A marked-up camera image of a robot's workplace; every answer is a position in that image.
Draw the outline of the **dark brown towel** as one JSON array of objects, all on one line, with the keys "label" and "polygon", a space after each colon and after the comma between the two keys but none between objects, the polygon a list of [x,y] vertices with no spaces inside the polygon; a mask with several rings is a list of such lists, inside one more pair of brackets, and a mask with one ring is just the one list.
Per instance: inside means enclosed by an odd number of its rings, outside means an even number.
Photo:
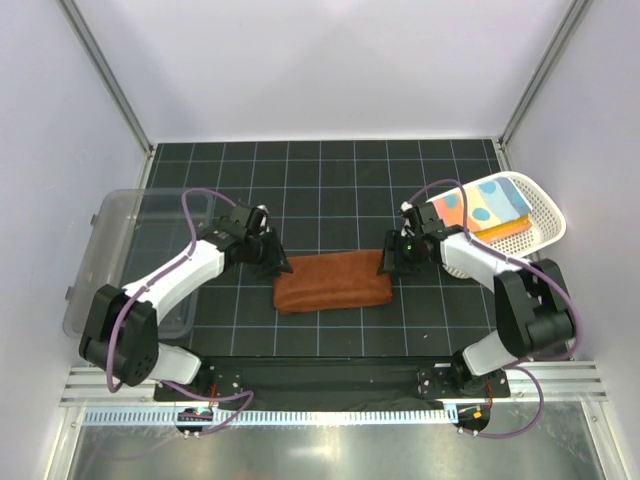
[{"label": "dark brown towel", "polygon": [[378,250],[292,257],[293,271],[274,279],[274,308],[287,315],[386,305],[392,282],[378,272],[381,260]]}]

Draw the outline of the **orange polka dot towel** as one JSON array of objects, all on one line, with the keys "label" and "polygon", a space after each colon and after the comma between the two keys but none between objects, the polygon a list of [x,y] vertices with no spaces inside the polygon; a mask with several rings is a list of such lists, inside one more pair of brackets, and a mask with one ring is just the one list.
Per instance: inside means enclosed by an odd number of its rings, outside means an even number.
[{"label": "orange polka dot towel", "polygon": [[530,218],[524,216],[514,221],[479,231],[475,233],[475,236],[484,243],[493,244],[507,237],[526,232],[531,226]]}]

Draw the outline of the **light blue orange towel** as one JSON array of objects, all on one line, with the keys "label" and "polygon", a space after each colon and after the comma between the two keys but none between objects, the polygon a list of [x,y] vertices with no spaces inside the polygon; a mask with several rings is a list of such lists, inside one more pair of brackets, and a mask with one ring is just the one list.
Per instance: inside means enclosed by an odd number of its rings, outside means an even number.
[{"label": "light blue orange towel", "polygon": [[[524,216],[531,205],[516,184],[507,177],[484,180],[464,187],[467,197],[467,226],[475,234]],[[463,197],[459,189],[431,200],[448,227],[463,224]]]}]

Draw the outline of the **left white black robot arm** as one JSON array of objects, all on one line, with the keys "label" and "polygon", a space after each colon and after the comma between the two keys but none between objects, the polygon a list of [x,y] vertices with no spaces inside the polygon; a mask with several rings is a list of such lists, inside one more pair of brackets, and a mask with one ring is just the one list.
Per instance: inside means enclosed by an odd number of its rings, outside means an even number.
[{"label": "left white black robot arm", "polygon": [[150,274],[123,287],[106,284],[94,294],[79,355],[105,372],[112,392],[154,380],[176,383],[190,400],[206,397],[212,377],[202,357],[162,343],[162,321],[202,285],[240,264],[266,277],[292,270],[263,205],[238,202],[228,215],[190,233],[188,245]]}]

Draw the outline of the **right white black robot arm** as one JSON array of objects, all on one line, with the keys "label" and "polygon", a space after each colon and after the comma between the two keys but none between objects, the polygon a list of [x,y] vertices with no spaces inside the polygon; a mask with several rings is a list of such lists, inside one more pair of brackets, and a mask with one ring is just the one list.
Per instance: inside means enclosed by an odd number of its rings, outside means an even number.
[{"label": "right white black robot arm", "polygon": [[465,224],[447,226],[430,203],[403,205],[400,230],[384,237],[378,272],[419,275],[433,265],[464,272],[494,296],[496,330],[455,352],[436,375],[456,396],[480,396],[498,372],[580,338],[578,313],[559,266],[509,257],[481,242]]}]

